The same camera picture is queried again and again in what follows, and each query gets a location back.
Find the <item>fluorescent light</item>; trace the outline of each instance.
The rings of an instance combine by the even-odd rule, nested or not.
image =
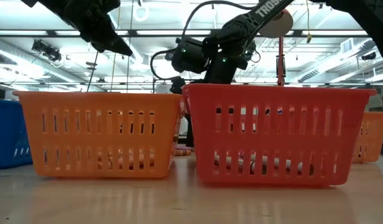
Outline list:
[[[284,85],[284,87],[303,87],[303,85]]]
[[[308,35],[308,31],[302,31],[303,35]],[[364,30],[313,30],[311,35],[367,35]]]
[[[128,35],[128,31],[127,30],[118,30],[117,34],[118,35]]]
[[[138,35],[181,35],[182,30],[139,30]],[[210,30],[186,30],[186,35],[209,35]]]
[[[258,78],[255,82],[259,83],[277,83],[278,78]]]
[[[11,85],[11,86],[8,86],[8,85],[2,85],[2,84],[1,84],[1,86],[6,87],[6,88],[12,88],[12,89],[14,89],[14,90],[29,91],[26,87],[19,86],[19,85]]]
[[[58,30],[55,32],[57,35],[80,35],[80,31],[77,30]]]
[[[343,75],[341,77],[338,77],[338,78],[331,80],[330,83],[341,82],[341,81],[347,80],[348,78],[350,78],[352,76],[354,76],[354,74],[346,74],[346,75]]]
[[[44,30],[0,30],[0,35],[48,35]]]
[[[366,84],[365,83],[330,83],[330,85],[334,85],[334,86],[345,86],[345,85],[359,86],[359,85],[366,85]]]
[[[365,82],[376,82],[376,81],[380,81],[380,80],[383,80],[383,74],[380,74],[380,75],[376,75],[374,77],[371,77],[371,78],[368,78],[365,80]]]
[[[152,93],[152,90],[112,90],[113,93]]]

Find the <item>plastic basket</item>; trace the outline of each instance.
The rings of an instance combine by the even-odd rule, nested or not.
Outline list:
[[[383,142],[383,112],[365,112],[354,147],[353,162],[377,162]]]
[[[203,182],[339,185],[375,91],[191,84],[183,94]]]
[[[34,167],[55,177],[164,177],[180,95],[16,92]]]
[[[0,169],[31,163],[22,106],[0,100]]]

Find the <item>red basket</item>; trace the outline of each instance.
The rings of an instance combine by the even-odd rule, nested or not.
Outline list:
[[[375,91],[191,84],[183,93],[202,181],[339,185]]]

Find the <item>white label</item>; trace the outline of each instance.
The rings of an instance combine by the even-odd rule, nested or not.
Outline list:
[[[282,0],[269,0],[263,6],[255,11],[255,14],[259,14],[262,17],[265,17],[270,10],[274,9]]]

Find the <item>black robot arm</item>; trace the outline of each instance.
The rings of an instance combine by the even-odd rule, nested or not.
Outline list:
[[[81,38],[91,42],[99,52],[110,50],[132,55],[132,50],[114,31],[108,12],[120,6],[119,0],[22,0],[33,7],[43,4],[67,24],[80,31]]]
[[[245,69],[242,57],[257,33],[293,0],[261,0],[251,11],[236,16],[223,28],[199,42],[184,36],[178,41],[172,67],[178,71],[207,71],[206,83],[230,83],[237,68]],[[310,0],[348,12],[376,42],[383,56],[383,0]]]

